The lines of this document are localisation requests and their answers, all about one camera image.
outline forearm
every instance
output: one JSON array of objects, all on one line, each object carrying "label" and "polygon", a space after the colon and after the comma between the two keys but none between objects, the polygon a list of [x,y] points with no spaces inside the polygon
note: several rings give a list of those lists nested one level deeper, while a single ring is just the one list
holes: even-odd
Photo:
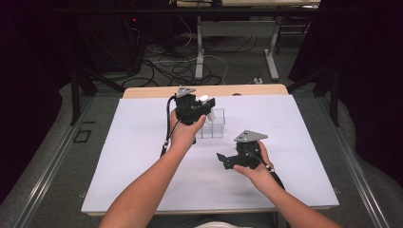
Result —
[{"label": "forearm", "polygon": [[169,149],[112,203],[100,227],[145,227],[157,210],[186,151]]},{"label": "forearm", "polygon": [[267,190],[263,194],[276,205],[291,227],[340,227],[332,220],[284,191],[277,184],[270,189],[270,192]]}]

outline human arm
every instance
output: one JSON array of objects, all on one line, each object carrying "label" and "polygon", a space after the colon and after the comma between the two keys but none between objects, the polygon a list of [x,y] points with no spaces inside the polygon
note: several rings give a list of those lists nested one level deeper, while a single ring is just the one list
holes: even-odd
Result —
[{"label": "human arm", "polygon": [[114,200],[100,227],[132,228],[148,224],[204,121],[205,116],[201,116],[196,123],[185,125],[178,123],[175,110],[171,112],[171,131],[175,129],[169,149]]},{"label": "human arm", "polygon": [[[260,141],[258,141],[258,144],[264,161],[267,162],[270,167],[273,167],[264,144]],[[308,207],[282,189],[263,164],[260,164],[256,169],[234,165],[234,169],[249,178],[255,187],[276,205],[279,212],[290,223],[291,227],[340,227],[334,221]]]}]

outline human hand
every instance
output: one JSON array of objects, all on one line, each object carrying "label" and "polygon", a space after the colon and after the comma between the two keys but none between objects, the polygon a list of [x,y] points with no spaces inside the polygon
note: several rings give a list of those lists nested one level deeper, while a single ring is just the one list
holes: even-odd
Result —
[{"label": "human hand", "polygon": [[[274,168],[274,165],[270,162],[269,156],[267,154],[267,149],[264,146],[263,142],[258,141],[258,145],[260,147],[260,154],[263,160],[271,167]],[[250,169],[248,167],[243,167],[241,165],[234,165],[234,169],[241,173],[243,176],[247,177],[260,192],[270,191],[270,188],[278,185],[277,182],[273,179],[270,172],[267,170],[266,166],[262,163],[258,165],[255,169]]]},{"label": "human hand", "polygon": [[178,121],[176,110],[171,111],[171,148],[175,147],[181,151],[187,151],[196,139],[196,133],[202,128],[205,122],[205,115],[191,125]]}]

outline gray carpet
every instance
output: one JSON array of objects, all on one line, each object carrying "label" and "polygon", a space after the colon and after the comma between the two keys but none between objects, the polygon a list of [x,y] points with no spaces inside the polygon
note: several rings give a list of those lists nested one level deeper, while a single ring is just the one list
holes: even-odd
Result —
[{"label": "gray carpet", "polygon": [[[303,37],[300,36],[288,36],[281,39],[280,55],[275,56],[278,74],[281,76],[280,83],[290,84],[287,80],[287,75],[297,56],[302,39]],[[212,74],[221,77],[225,75],[224,81],[228,85],[248,84],[255,77],[261,77],[266,84],[275,83],[270,79],[262,53],[262,49],[267,48],[267,40],[258,39],[255,47],[247,52],[221,53],[213,51],[219,49],[234,50],[247,40],[248,37],[214,40],[214,48],[205,53],[206,55],[212,54],[220,58],[220,60],[214,57],[206,58],[206,64],[210,67]],[[248,46],[243,48],[248,49],[253,44],[248,43]],[[187,51],[191,56],[195,56],[191,48]],[[154,62],[159,62],[172,58],[153,57],[150,59]],[[148,66],[143,66],[137,76],[151,78],[151,72],[152,70]],[[158,82],[159,86],[166,86],[170,82],[169,79],[159,73],[156,73],[154,80]],[[146,81],[134,80],[128,82],[126,86],[138,86],[144,82]],[[215,82],[212,79],[205,84],[213,85]],[[27,219],[27,222],[21,222],[19,216],[24,212],[26,203],[29,202],[32,189],[34,189],[36,182],[40,180],[48,164],[53,160],[60,144],[66,139],[65,136],[69,130],[71,118],[69,87],[66,86],[61,90],[64,95],[64,105],[59,113],[58,120],[50,129],[47,138],[41,148],[38,149],[22,178],[2,203],[0,207],[0,227],[13,227],[16,221],[20,222],[18,224],[26,224],[27,227],[97,226],[100,218],[89,217],[80,212],[84,201],[81,195],[87,190],[91,182],[107,130],[121,94],[116,94],[112,89],[101,83],[96,83],[96,85],[100,92],[95,98],[87,100],[83,98],[83,104],[88,101],[91,102],[91,106],[86,108],[86,115],[75,126],[74,135],[70,143],[67,144],[66,153],[59,163],[60,166],[57,166],[56,175],[51,180],[50,186],[45,189],[45,195],[40,198],[42,201],[37,203],[37,207],[30,208],[35,213],[31,213],[31,217]],[[313,98],[310,91],[311,87],[309,85],[295,91],[296,101],[331,183],[340,191],[340,194],[337,195],[340,206],[323,213],[345,227],[374,227],[354,180],[346,168],[346,162],[340,152],[341,146],[336,140],[335,132],[327,119],[328,116],[321,108],[320,99],[327,100],[327,98]],[[339,106],[339,120],[343,135],[348,144],[354,148],[354,124],[348,116],[348,110],[342,104]],[[87,142],[80,142],[85,141],[86,136],[89,136]],[[401,217],[403,215],[402,188],[376,168],[359,158],[358,160],[368,183],[374,191],[374,196],[379,202],[379,207],[384,212],[391,227],[399,227],[400,224],[403,224],[403,218]]]}]

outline transparent box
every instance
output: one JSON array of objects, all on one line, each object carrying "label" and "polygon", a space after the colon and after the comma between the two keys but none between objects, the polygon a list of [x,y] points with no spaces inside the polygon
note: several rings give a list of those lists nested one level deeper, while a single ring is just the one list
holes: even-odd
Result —
[{"label": "transparent box", "polygon": [[216,119],[211,122],[208,118],[204,126],[196,133],[196,139],[214,139],[224,137],[225,112],[222,108],[213,108]]}]

